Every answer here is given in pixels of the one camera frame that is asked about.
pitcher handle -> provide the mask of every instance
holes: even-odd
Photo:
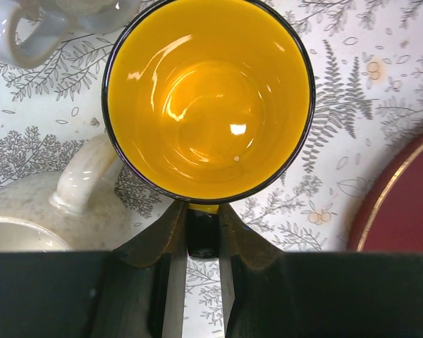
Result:
[[[50,203],[67,213],[86,214],[91,193],[116,158],[108,135],[93,137],[64,169]]]
[[[36,68],[43,64],[68,34],[71,22],[66,17],[45,13],[35,31],[20,45],[16,32],[20,19],[38,9],[35,1],[0,0],[0,61],[20,68]]]

black mug rim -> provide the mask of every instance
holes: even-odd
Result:
[[[180,194],[175,194],[173,192],[170,192],[169,190],[166,190],[159,185],[153,183],[151,180],[147,179],[127,158],[127,156],[124,154],[121,146],[118,143],[118,140],[114,134],[113,127],[111,125],[111,119],[109,116],[109,110],[108,110],[108,88],[109,88],[109,79],[111,75],[111,69],[113,68],[114,61],[116,60],[117,54],[119,50],[121,49],[124,41],[127,39],[127,37],[132,33],[132,31],[151,13],[156,11],[157,9],[161,8],[162,6],[165,6],[166,4],[169,4],[171,2],[174,2],[177,0],[159,0],[152,4],[151,6],[147,7],[145,10],[143,10],[141,13],[139,13],[133,20],[131,20],[128,25],[124,28],[122,33],[119,35],[118,39],[116,40],[116,43],[113,46],[113,49],[111,50],[110,56],[108,58],[108,61],[106,62],[105,66],[105,73],[104,73],[104,79],[102,82],[102,113],[104,116],[104,122],[106,131],[108,132],[108,136],[111,140],[111,143],[113,144],[113,147],[115,148],[116,152],[118,153],[119,157],[122,159],[122,161],[146,184],[148,184],[152,189],[162,193],[163,195],[166,195],[168,197],[171,197],[172,199],[178,199],[180,201],[193,203],[193,204],[225,204],[230,203],[234,201],[238,201],[240,199],[245,199],[249,196],[252,196],[253,194],[256,194],[257,192],[260,192],[261,190],[268,187],[270,184],[272,184],[275,180],[277,180],[293,163],[293,161],[298,157],[299,153],[302,150],[302,147],[304,146],[305,140],[309,134],[310,127],[312,126],[312,120],[314,115],[314,108],[315,108],[315,100],[316,100],[316,92],[315,92],[315,81],[314,81],[314,73],[312,69],[312,63],[310,62],[309,56],[307,54],[307,50],[302,43],[299,35],[294,31],[294,29],[290,26],[290,24],[279,14],[277,13],[272,7],[266,5],[261,0],[241,0],[249,2],[255,6],[258,6],[262,10],[266,11],[271,17],[276,19],[282,27],[288,32],[288,34],[293,38],[293,40],[296,43],[296,46],[298,47],[301,56],[302,61],[305,64],[307,76],[309,80],[309,110],[307,112],[307,119],[305,121],[304,129],[302,130],[301,137],[296,144],[295,149],[292,151],[290,156],[287,158],[287,160],[284,162],[284,164],[276,170],[276,172],[268,177],[265,181],[258,184],[257,186],[246,190],[245,192],[241,192],[239,194],[223,197],[220,199],[196,199],[188,196],[183,196]]]

yellow glaze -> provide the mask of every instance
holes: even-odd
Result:
[[[213,213],[213,214],[217,214],[218,210],[219,210],[219,206],[214,205],[214,204],[188,204],[188,208],[191,210],[196,210],[196,211],[203,211],[205,213]]]
[[[309,110],[293,38],[243,0],[176,0],[124,41],[111,71],[111,126],[129,161],[182,196],[246,192],[291,155]]]

table surface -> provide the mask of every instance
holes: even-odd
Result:
[[[319,137],[307,140],[281,179],[233,206],[284,250],[344,249],[373,181],[423,130],[423,0],[267,3],[300,33],[309,52],[317,77],[312,134]],[[31,27],[23,23],[18,38]],[[0,187],[18,172],[60,170],[51,159],[72,156],[82,140],[104,132],[102,72],[117,36],[76,32],[34,70],[0,63],[0,165],[11,177],[0,176]],[[13,139],[32,145],[19,149],[24,161],[8,156]],[[132,211],[135,234],[171,201],[128,170],[116,193]],[[188,262],[186,292],[183,336],[223,337],[218,264]]]

mug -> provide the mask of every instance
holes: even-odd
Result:
[[[106,250],[128,241],[130,214],[114,194],[121,168],[101,134],[62,173],[40,173],[0,188],[0,251]]]
[[[259,0],[155,3],[118,38],[102,85],[119,156],[151,187],[188,202],[187,232],[204,241],[216,238],[219,204],[260,191],[290,166],[314,103],[305,47]]]
[[[53,54],[71,30],[105,34],[122,28],[139,11],[141,0],[0,0],[0,61],[36,68]],[[39,19],[35,31],[16,44],[22,18]]]

